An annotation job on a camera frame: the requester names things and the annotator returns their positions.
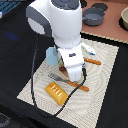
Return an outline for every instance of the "gray bowl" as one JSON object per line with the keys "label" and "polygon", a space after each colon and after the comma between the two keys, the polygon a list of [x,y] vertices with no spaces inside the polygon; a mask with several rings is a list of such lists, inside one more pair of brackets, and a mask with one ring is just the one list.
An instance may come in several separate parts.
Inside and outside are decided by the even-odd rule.
{"label": "gray bowl", "polygon": [[90,26],[100,25],[104,20],[105,12],[99,8],[88,8],[83,12],[83,22]]}

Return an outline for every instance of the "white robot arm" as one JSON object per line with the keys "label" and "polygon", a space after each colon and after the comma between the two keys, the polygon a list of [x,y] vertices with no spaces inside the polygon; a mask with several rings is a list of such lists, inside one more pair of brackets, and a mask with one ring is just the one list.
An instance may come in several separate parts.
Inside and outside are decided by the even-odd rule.
{"label": "white robot arm", "polygon": [[53,37],[70,81],[78,81],[84,59],[80,46],[82,9],[79,0],[36,0],[26,9],[29,25],[38,34]]}

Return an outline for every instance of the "bowl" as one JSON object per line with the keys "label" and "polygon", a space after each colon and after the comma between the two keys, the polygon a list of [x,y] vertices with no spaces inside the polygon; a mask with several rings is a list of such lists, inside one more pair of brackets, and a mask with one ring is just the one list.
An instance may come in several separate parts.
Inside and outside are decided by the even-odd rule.
{"label": "bowl", "polygon": [[128,30],[128,7],[122,11],[121,17],[123,19],[124,27]]}
{"label": "bowl", "polygon": [[97,26],[102,24],[105,12],[99,8],[88,8],[83,12],[83,22],[89,26]]}

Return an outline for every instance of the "orange handle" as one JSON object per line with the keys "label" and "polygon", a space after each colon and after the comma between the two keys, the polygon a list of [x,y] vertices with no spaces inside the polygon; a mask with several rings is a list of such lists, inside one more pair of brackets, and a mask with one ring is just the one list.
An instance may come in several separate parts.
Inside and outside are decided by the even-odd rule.
{"label": "orange handle", "polygon": [[89,63],[93,63],[93,64],[97,64],[97,65],[101,65],[100,61],[88,59],[88,58],[85,58],[85,57],[84,57],[84,61],[89,62]]}
{"label": "orange handle", "polygon": [[[79,86],[79,84],[77,84],[77,83],[75,83],[75,82],[71,82],[71,81],[68,81],[67,84],[72,85],[72,86],[74,86],[74,87]],[[83,85],[82,85],[79,89],[81,89],[81,90],[83,90],[83,91],[86,91],[86,92],[89,91],[89,88],[88,88],[88,87],[85,87],[85,86],[83,86]]]}

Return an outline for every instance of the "orange object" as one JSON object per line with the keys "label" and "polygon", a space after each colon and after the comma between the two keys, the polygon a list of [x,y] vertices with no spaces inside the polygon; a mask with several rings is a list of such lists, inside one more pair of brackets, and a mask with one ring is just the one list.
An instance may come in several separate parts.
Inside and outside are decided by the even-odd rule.
{"label": "orange object", "polygon": [[89,62],[89,63],[93,63],[93,64],[97,64],[97,65],[101,65],[100,61],[88,59],[88,58],[85,58],[85,57],[84,57],[84,61]]}
{"label": "orange object", "polygon": [[59,87],[55,82],[50,83],[45,91],[58,103],[58,105],[63,105],[68,98],[68,94]]}
{"label": "orange object", "polygon": [[[68,80],[67,84],[72,85],[72,86],[74,86],[74,87],[79,86],[79,84],[77,84],[77,83],[75,83],[75,82],[71,82],[71,81],[69,81],[69,80]],[[79,89],[81,89],[81,90],[83,90],[83,91],[86,91],[86,92],[89,91],[89,88],[88,88],[88,87],[85,87],[85,86],[83,86],[83,85],[82,85]]]}

